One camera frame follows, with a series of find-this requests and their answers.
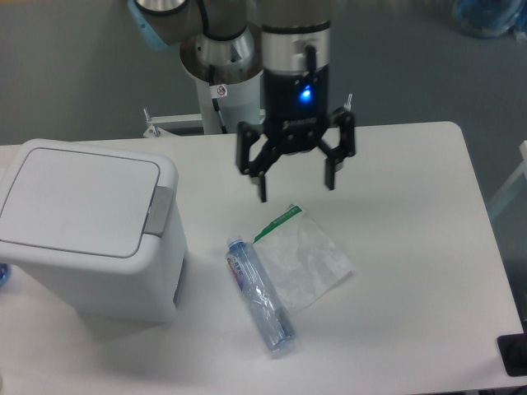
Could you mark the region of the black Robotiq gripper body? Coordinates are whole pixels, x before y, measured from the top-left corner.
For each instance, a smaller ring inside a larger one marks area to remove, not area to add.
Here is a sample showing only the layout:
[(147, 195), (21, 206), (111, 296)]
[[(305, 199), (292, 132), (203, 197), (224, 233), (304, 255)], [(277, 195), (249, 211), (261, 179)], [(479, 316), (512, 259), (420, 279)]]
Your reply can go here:
[(329, 66), (314, 72), (263, 71), (264, 156), (312, 151), (329, 128)]

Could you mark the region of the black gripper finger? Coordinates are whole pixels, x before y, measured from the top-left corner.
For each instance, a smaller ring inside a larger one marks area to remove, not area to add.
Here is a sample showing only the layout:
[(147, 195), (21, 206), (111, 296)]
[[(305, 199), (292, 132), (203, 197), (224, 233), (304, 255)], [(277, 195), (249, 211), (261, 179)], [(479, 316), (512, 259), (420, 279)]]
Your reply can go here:
[[(251, 160), (251, 147), (262, 137), (267, 138), (258, 155)], [(259, 199), (266, 202), (266, 173), (286, 150), (286, 137), (269, 124), (239, 122), (236, 133), (236, 166), (242, 175), (247, 175), (258, 187)]]
[[(323, 139), (323, 135), (329, 126), (338, 127), (338, 145), (330, 147)], [(343, 162), (347, 157), (353, 157), (357, 153), (355, 138), (355, 115), (350, 109), (339, 107), (326, 117), (324, 129), (317, 132), (315, 141), (317, 147), (326, 155), (324, 162), (324, 184), (328, 190), (335, 189), (336, 173), (342, 168)]]

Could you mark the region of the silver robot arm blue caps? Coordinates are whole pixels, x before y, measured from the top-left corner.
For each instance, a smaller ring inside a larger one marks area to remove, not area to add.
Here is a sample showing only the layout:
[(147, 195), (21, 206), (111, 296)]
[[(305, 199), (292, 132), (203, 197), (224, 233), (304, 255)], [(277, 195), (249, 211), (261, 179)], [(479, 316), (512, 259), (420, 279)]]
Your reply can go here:
[(236, 135), (236, 165), (261, 200), (280, 157), (316, 148), (334, 189), (357, 149), (351, 110), (328, 109), (330, 2), (263, 1), (259, 24), (244, 1), (131, 1), (128, 9), (149, 44), (179, 46), (208, 89), (200, 110), (210, 132)]

